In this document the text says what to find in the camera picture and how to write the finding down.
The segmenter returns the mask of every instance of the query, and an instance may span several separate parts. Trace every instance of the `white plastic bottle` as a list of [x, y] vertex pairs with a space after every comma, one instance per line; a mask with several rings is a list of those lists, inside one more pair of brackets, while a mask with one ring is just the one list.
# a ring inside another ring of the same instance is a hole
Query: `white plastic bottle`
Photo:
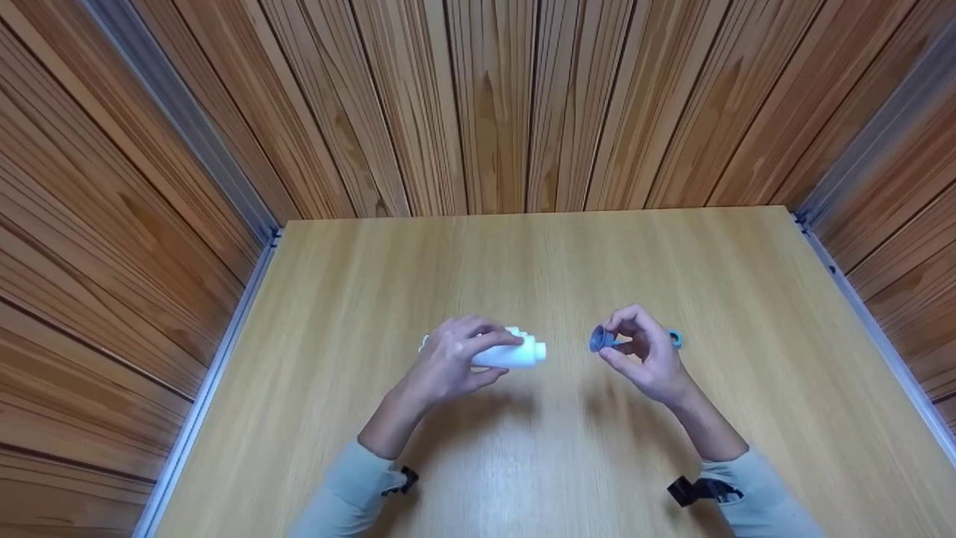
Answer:
[[534, 368], [545, 360], [548, 348], [544, 342], [537, 342], [534, 337], [516, 326], [508, 327], [514, 336], [525, 340], [521, 346], [495, 346], [475, 355], [471, 365], [476, 367], [498, 368]]

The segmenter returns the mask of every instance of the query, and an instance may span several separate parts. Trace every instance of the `table surface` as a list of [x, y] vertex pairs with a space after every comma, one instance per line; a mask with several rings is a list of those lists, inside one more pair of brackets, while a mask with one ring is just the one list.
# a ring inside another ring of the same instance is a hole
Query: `table surface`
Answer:
[[833, 536], [952, 536], [956, 470], [782, 208], [293, 222], [161, 536], [283, 533], [424, 334], [478, 312], [548, 360], [436, 409], [375, 534], [728, 533], [666, 487], [679, 424], [588, 352], [616, 307], [684, 335], [687, 369]]

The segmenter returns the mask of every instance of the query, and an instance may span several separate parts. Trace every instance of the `small blue object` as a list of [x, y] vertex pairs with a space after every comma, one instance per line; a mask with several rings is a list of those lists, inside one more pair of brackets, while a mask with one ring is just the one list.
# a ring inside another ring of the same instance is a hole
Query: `small blue object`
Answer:
[[[680, 332], [677, 332], [674, 329], [670, 329], [668, 332], [670, 332], [671, 344], [673, 344], [677, 349], [680, 349], [681, 346], [684, 345], [684, 337], [681, 336]], [[592, 353], [597, 353], [603, 347], [614, 347], [618, 344], [623, 344], [623, 342], [617, 342], [616, 340], [617, 337], [615, 337], [613, 332], [610, 332], [603, 326], [598, 325], [593, 331], [591, 331], [591, 343], [588, 347]]]
[[681, 336], [681, 333], [680, 333], [680, 332], [677, 332], [677, 331], [674, 330], [674, 329], [670, 329], [669, 332], [670, 332], [670, 342], [671, 342], [671, 344], [673, 344], [674, 347], [676, 347], [677, 349], [680, 349], [681, 346], [684, 345], [684, 337]]
[[597, 353], [603, 347], [612, 347], [615, 342], [614, 333], [609, 332], [607, 329], [598, 325], [593, 331], [591, 331], [591, 352]]

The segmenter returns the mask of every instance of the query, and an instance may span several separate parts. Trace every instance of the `light gray sleeve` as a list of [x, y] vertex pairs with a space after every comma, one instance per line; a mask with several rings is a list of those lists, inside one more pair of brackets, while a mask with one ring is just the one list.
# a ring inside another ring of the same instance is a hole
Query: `light gray sleeve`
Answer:
[[393, 463], [350, 442], [293, 523], [290, 538], [345, 538], [368, 530], [385, 502], [382, 493], [405, 484]]
[[743, 494], [742, 499], [718, 503], [733, 533], [740, 538], [825, 536], [770, 462], [752, 448], [736, 460], [705, 460], [701, 478], [719, 480]]

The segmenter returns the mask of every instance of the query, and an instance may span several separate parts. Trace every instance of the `wood grain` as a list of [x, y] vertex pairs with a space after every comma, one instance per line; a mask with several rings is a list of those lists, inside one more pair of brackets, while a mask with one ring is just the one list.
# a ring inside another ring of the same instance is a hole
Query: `wood grain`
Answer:
[[6, 27], [0, 50], [0, 293], [195, 392], [242, 283]]
[[0, 303], [0, 443], [155, 479], [189, 402]]
[[[907, 361], [956, 340], [956, 243], [896, 279], [866, 305]], [[918, 381], [925, 378], [917, 375]]]
[[954, 241], [956, 185], [950, 185], [869, 253], [847, 278], [860, 298], [869, 301]]
[[354, 2], [411, 212], [466, 214], [445, 9], [427, 0]]
[[956, 432], [956, 398], [949, 398], [945, 402], [936, 404], [936, 410], [940, 412], [946, 425]]
[[731, 4], [643, 206], [704, 206], [823, 4]]
[[409, 216], [402, 175], [346, 0], [266, 0], [263, 10], [358, 216]]
[[332, 156], [258, 2], [175, 2], [307, 218], [355, 216]]
[[543, 2], [529, 212], [581, 211], [634, 2]]
[[930, 400], [938, 402], [953, 397], [956, 394], [956, 339], [911, 361], [909, 367], [914, 376], [923, 379], [921, 385]]
[[280, 535], [422, 335], [472, 311], [548, 361], [426, 419], [379, 531], [720, 535], [713, 506], [670, 509], [699, 468], [674, 418], [586, 351], [635, 300], [829, 535], [956, 529], [956, 469], [782, 208], [294, 222], [258, 297], [160, 536]]
[[291, 218], [302, 218], [272, 165], [271, 155], [259, 144], [253, 125], [247, 122], [173, 2], [131, 1], [275, 218], [283, 225]]
[[245, 281], [261, 247], [83, 8], [55, 0], [16, 0], [0, 3], [0, 17], [232, 273]]
[[536, 2], [445, 4], [468, 212], [523, 213]]
[[796, 211], [816, 182], [956, 15], [953, 0], [918, 0], [814, 141], [788, 172], [773, 204]]
[[643, 207], [727, 7], [669, 0], [635, 7], [597, 147], [588, 210]]
[[857, 187], [826, 213], [816, 233], [845, 273], [878, 248], [956, 178], [956, 79]]
[[915, 0], [827, 0], [707, 199], [770, 202]]
[[0, 533], [129, 536], [152, 484], [0, 449]]

